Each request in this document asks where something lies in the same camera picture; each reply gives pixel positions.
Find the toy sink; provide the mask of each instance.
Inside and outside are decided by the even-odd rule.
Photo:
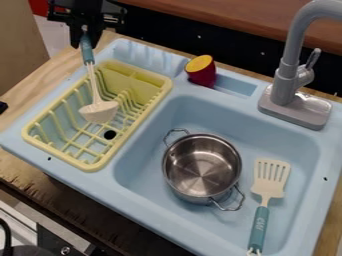
[[[255,158],[289,162],[292,172],[286,196],[270,202],[263,255],[313,253],[342,166],[340,104],[332,103],[333,111],[323,130],[311,131],[258,111],[266,82],[218,69],[215,90],[196,86],[188,82],[183,71],[186,58],[123,39],[96,56],[97,63],[112,59],[169,77],[173,86],[98,171],[84,172],[21,136],[22,129],[42,109],[85,75],[83,68],[2,133],[1,146],[196,255],[210,256],[245,255],[259,200],[250,193]],[[166,150],[163,138],[172,128],[216,134],[236,147],[242,158],[239,186],[246,194],[239,211],[192,205],[172,194],[161,170]]]

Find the wooden table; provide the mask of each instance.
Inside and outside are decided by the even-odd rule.
[[[122,37],[105,32],[96,51],[112,40]],[[189,54],[153,45],[166,51],[192,57]],[[71,47],[53,57],[14,88],[0,97],[9,109],[0,116],[0,131],[35,104],[46,93],[82,65],[80,53]],[[253,72],[217,63],[217,66],[271,81]],[[305,89],[307,92],[342,102],[341,98]],[[0,149],[0,187],[17,193],[40,211],[72,228],[87,239],[95,239],[123,255],[190,256],[184,249],[159,237],[125,217],[105,208],[84,195],[46,176],[40,170]],[[339,181],[326,223],[317,243],[315,256],[335,256],[342,232],[342,180]]]
[[[291,20],[310,0],[119,0],[119,2],[172,14],[249,34],[285,41]],[[315,21],[305,45],[342,55],[342,23]]]

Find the wall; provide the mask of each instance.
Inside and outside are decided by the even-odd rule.
[[[0,95],[49,59],[27,0],[0,8]]]

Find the yellow dish rack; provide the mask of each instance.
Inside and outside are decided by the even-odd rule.
[[[92,102],[85,76],[22,129],[25,141],[84,172],[103,168],[172,88],[170,78],[116,60],[95,70],[102,99],[120,105],[112,121],[89,123],[79,114]]]

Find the pot rim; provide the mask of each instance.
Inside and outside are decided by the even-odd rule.
[[[214,139],[216,141],[219,141],[220,143],[224,144],[226,147],[230,148],[230,150],[232,150],[235,155],[237,156],[237,160],[238,160],[238,170],[237,170],[237,175],[236,177],[233,179],[233,181],[231,182],[231,184],[229,186],[227,186],[225,189],[222,189],[222,191],[220,192],[217,192],[215,194],[209,194],[209,195],[206,195],[206,196],[196,196],[196,195],[193,195],[193,194],[188,194],[188,193],[184,193],[180,190],[178,190],[170,181],[170,179],[168,178],[168,175],[166,173],[166,158],[169,154],[169,152],[171,150],[173,150],[174,148],[176,148],[179,144],[181,144],[182,142],[186,141],[186,140],[189,140],[189,139],[193,139],[193,138],[209,138],[209,139]],[[163,155],[163,161],[162,161],[162,168],[163,168],[163,176],[164,176],[164,179],[165,181],[168,183],[168,185],[174,190],[176,191],[177,193],[181,194],[181,195],[184,195],[186,197],[193,197],[193,198],[198,198],[198,199],[204,199],[204,200],[209,200],[210,198],[214,198],[216,199],[216,197],[220,197],[220,196],[223,196],[227,190],[231,189],[235,184],[237,184],[237,182],[239,181],[240,179],[240,176],[241,176],[241,170],[242,170],[242,161],[241,161],[241,157],[240,157],[240,154],[239,152],[236,150],[236,148],[231,144],[229,143],[227,140],[223,139],[222,137],[220,136],[217,136],[217,135],[213,135],[213,134],[206,134],[206,133],[195,133],[195,134],[189,134],[189,135],[186,135],[186,136],[183,136],[179,139],[177,139],[176,141],[174,141],[167,149],[166,151],[164,152],[164,155]]]

